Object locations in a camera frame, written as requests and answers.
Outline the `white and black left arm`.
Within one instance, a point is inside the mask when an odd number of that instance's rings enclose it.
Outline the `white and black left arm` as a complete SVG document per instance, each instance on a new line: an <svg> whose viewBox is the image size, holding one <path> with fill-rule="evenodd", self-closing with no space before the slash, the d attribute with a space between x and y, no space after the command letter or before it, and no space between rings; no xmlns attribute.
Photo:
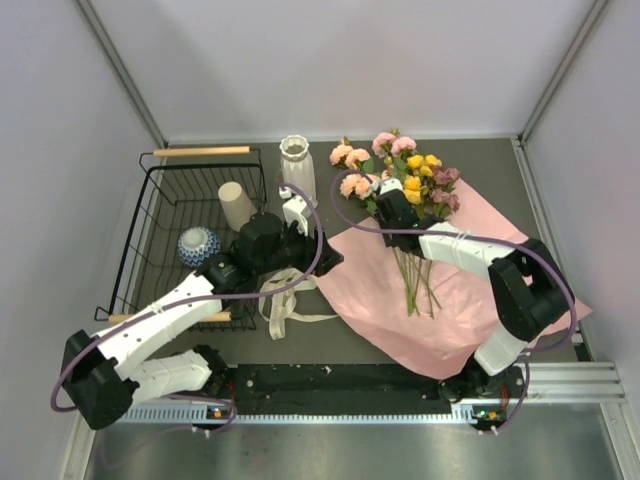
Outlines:
<svg viewBox="0 0 640 480"><path fill-rule="evenodd" d="M88 426L104 429L132 406L183 391L216 396L226 387L218 352L198 346L174 356L151 356L199 321L234 301L262 297L261 276L287 268L322 276L343 262L322 231L302 233L271 213L254 215L231 247L207 258L179 285L121 323L65 343L57 390L63 390Z"/></svg>

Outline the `pink rose stem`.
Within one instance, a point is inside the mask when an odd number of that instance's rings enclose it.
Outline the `pink rose stem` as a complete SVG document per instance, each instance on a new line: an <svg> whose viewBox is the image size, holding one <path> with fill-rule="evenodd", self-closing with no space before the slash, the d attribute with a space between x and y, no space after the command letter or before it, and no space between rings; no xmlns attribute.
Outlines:
<svg viewBox="0 0 640 480"><path fill-rule="evenodd" d="M385 172L390 174L396 162L407 163L409 157L416 153L417 143L408 136L402 136L398 129L379 133L372 142L373 153L382 158Z"/></svg>

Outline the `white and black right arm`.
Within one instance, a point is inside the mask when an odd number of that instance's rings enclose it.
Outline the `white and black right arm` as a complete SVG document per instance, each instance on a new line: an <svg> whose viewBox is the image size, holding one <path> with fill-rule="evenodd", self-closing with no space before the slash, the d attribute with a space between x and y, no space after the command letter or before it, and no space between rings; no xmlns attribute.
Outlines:
<svg viewBox="0 0 640 480"><path fill-rule="evenodd" d="M548 326L564 314L577 319L574 294L540 240L516 244L469 234L437 216L419 216L405 194L391 187L380 190L375 204L384 243L405 283L409 312L417 310L419 288L429 285L428 262L449 264L491 287L498 322L461 372L441 381L440 393L450 402L492 394Z"/></svg>

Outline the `yellow rose stem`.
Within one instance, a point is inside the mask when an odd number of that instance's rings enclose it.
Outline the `yellow rose stem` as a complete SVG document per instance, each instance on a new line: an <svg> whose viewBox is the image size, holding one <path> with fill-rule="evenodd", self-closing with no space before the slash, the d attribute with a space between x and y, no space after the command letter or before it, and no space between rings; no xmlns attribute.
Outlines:
<svg viewBox="0 0 640 480"><path fill-rule="evenodd" d="M407 175L403 181L403 191L409 203L416 211L418 218L423 218L429 211L429 193L434 185L433 177L442 166L441 160L435 155L414 154L407 158ZM400 256L400 265L405 281L407 313L420 315L418 306L419 289L423 288L427 298L427 313L435 317L434 307L437 305L435 294L430 285L432 263L407 253Z"/></svg>

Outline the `cream printed ribbon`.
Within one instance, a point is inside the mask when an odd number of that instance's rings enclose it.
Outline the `cream printed ribbon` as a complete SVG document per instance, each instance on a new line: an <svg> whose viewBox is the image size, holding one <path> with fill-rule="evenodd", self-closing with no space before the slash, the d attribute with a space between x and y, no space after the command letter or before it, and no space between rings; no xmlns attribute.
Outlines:
<svg viewBox="0 0 640 480"><path fill-rule="evenodd" d="M285 338L287 320L316 323L337 317L336 314L300 314L296 311L296 294L318 289L313 278L307 277L303 279L302 276L303 274L295 268L281 270L269 277L260 289L261 293L272 293L299 280L298 284L284 292L258 299L258 313L267 322L268 332L272 340Z"/></svg>

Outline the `peach rose stem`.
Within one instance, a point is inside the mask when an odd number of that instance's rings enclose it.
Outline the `peach rose stem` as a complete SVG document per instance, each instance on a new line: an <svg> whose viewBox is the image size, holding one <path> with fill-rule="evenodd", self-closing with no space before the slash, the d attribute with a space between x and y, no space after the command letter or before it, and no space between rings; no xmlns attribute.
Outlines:
<svg viewBox="0 0 640 480"><path fill-rule="evenodd" d="M369 215L374 216L377 212L374 194L379 183L380 178L376 175L352 173L346 175L341 181L339 192L347 199L351 197L359 199Z"/></svg>
<svg viewBox="0 0 640 480"><path fill-rule="evenodd" d="M364 148L355 148L347 137L343 137L329 154L331 165L367 174L376 172L375 160Z"/></svg>

